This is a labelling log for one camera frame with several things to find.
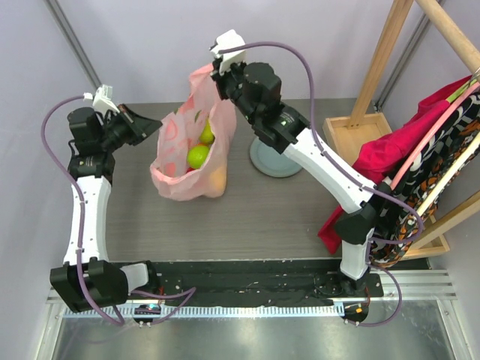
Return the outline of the green apple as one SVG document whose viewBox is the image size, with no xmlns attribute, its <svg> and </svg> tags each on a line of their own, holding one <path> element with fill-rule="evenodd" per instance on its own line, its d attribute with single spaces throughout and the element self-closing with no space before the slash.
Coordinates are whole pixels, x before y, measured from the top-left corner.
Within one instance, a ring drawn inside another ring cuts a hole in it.
<svg viewBox="0 0 480 360">
<path fill-rule="evenodd" d="M 187 163 L 192 169 L 199 169 L 209 156 L 209 147 L 204 144 L 195 145 L 187 153 Z"/>
</svg>

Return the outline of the pink plastic bag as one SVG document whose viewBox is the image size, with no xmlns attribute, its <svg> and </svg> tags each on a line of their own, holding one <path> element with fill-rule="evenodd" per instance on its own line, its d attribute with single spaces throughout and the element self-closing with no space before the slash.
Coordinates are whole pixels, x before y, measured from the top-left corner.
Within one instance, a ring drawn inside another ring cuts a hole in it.
<svg viewBox="0 0 480 360">
<path fill-rule="evenodd" d="M 157 157 L 150 165 L 151 179 L 158 193 L 167 199 L 192 200 L 197 197 L 220 197 L 212 190 L 209 176 L 218 167 L 226 167 L 230 146 L 236 132 L 234 106 L 221 100 L 210 77 L 208 64 L 188 77 L 190 94 L 187 100 L 162 120 L 157 141 Z M 187 162 L 189 150 L 200 143 L 199 136 L 209 120 L 215 136 L 204 164 L 193 172 Z"/>
</svg>

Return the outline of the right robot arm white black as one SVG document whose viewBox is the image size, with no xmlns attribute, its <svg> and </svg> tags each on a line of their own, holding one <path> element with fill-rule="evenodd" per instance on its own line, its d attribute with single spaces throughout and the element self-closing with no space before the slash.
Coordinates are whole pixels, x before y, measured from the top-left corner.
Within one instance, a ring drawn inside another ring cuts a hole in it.
<svg viewBox="0 0 480 360">
<path fill-rule="evenodd" d="M 338 285 L 347 296 L 358 295 L 368 276 L 368 241 L 374 230 L 375 208 L 369 180 L 332 151 L 296 109 L 281 100 L 281 79 L 262 62 L 212 63 L 211 78 L 220 98 L 231 101 L 254 133 L 274 149 L 308 171 L 339 202 L 344 213 L 336 223 L 342 245 Z"/>
</svg>

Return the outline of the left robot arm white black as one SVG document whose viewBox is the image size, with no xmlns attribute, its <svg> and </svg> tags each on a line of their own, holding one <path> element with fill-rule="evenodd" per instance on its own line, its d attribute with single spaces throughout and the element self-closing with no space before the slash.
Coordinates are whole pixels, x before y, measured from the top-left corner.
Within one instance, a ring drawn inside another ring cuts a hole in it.
<svg viewBox="0 0 480 360">
<path fill-rule="evenodd" d="M 146 260 L 118 266 L 107 256 L 107 205 L 116 165 L 113 153 L 123 145 L 136 146 L 161 127 L 119 104 L 100 113 L 81 107 L 68 117 L 73 136 L 67 166 L 72 182 L 73 214 L 70 241 L 63 264 L 50 272 L 50 283 L 74 313 L 97 307 L 122 305 L 135 291 L 143 299 L 154 298 L 160 281 Z"/>
</svg>

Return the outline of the green pear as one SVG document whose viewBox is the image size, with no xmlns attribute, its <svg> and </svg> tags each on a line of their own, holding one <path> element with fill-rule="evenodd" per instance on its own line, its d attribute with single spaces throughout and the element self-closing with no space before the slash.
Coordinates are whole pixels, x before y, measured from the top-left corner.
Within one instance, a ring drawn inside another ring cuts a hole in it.
<svg viewBox="0 0 480 360">
<path fill-rule="evenodd" d="M 206 119 L 202 133 L 199 135 L 199 142 L 203 145 L 211 146 L 214 141 L 215 135 L 212 132 L 209 120 Z"/>
</svg>

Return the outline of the orange fruit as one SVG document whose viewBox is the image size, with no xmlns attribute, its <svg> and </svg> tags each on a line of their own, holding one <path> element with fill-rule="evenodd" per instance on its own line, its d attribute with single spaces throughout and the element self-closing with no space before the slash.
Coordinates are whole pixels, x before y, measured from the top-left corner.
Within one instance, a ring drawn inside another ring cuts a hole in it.
<svg viewBox="0 0 480 360">
<path fill-rule="evenodd" d="M 211 188 L 214 192 L 222 194 L 227 186 L 227 168 L 218 167 L 209 176 Z"/>
</svg>

